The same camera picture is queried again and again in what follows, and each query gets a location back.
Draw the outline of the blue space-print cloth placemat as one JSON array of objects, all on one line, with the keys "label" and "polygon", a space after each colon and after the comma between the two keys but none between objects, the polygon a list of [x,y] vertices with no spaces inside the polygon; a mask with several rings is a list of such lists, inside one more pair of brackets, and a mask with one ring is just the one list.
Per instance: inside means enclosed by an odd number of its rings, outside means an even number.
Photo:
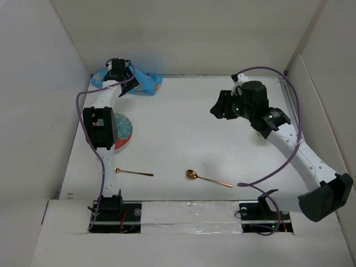
[{"label": "blue space-print cloth placemat", "polygon": [[[138,70],[136,67],[127,67],[127,73],[123,80],[128,80],[135,71],[135,78],[128,83],[121,85],[122,89],[129,88],[130,90],[127,93],[130,94],[139,94],[139,95],[150,95],[153,96],[163,81],[163,75],[157,75],[153,73],[143,73]],[[103,79],[107,74],[108,70],[104,69],[100,72],[95,73],[91,77],[91,84],[101,89],[103,84]]]}]

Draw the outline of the red and teal plate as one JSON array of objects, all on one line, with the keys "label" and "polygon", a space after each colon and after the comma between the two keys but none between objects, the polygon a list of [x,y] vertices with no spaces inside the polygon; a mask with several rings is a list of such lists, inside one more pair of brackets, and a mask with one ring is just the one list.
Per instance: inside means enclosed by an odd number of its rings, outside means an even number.
[{"label": "red and teal plate", "polygon": [[119,150],[130,141],[133,133],[133,125],[131,120],[125,115],[115,113],[114,117],[118,129],[118,138],[115,143],[115,150]]}]

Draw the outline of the copper fork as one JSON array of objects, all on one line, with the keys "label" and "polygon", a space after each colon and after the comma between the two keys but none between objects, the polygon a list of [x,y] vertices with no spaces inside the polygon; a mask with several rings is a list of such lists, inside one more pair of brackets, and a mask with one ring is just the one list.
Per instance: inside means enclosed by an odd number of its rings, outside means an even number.
[{"label": "copper fork", "polygon": [[127,170],[121,170],[119,168],[114,168],[114,171],[116,174],[119,174],[119,173],[128,173],[128,174],[136,174],[136,175],[142,175],[142,176],[149,176],[149,177],[153,177],[154,174],[151,174],[151,173],[144,173],[144,172],[134,172],[134,171],[127,171]]}]

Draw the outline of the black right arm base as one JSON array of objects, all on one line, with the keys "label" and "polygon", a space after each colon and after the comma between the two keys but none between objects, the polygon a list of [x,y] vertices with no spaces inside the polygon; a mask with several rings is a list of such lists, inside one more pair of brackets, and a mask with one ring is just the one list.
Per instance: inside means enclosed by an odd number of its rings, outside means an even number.
[{"label": "black right arm base", "polygon": [[243,233],[269,235],[274,230],[277,233],[293,233],[290,214],[272,211],[267,202],[267,196],[260,195],[257,200],[239,201],[234,216],[241,220]]}]

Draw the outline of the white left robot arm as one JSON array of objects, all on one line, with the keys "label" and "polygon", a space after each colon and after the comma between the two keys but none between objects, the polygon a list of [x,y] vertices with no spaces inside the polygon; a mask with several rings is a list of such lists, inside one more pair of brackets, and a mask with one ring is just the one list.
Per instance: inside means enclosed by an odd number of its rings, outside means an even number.
[{"label": "white left robot arm", "polygon": [[115,197],[120,192],[115,173],[114,150],[118,138],[113,107],[119,97],[130,90],[134,78],[131,61],[113,58],[106,62],[108,72],[103,78],[103,88],[90,107],[82,111],[87,141],[94,148],[101,164],[103,182],[100,197]]}]

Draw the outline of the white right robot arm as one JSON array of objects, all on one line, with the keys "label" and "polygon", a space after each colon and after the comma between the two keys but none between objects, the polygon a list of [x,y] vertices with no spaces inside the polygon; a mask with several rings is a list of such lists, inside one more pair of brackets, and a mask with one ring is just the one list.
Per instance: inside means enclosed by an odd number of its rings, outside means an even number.
[{"label": "white right robot arm", "polygon": [[349,174],[338,174],[298,136],[290,118],[269,105],[267,89],[260,81],[237,83],[232,90],[222,90],[210,110],[218,119],[247,119],[252,128],[274,145],[305,183],[305,193],[282,194],[257,205],[263,219],[277,210],[300,212],[319,222],[343,207],[353,187]]}]

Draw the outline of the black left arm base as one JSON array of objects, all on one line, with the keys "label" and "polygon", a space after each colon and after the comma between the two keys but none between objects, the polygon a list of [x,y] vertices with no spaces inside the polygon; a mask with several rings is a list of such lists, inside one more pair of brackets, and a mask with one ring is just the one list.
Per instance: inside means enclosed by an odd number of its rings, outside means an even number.
[{"label": "black left arm base", "polygon": [[123,201],[120,194],[102,197],[88,207],[88,231],[99,234],[137,234],[141,232],[142,203]]}]

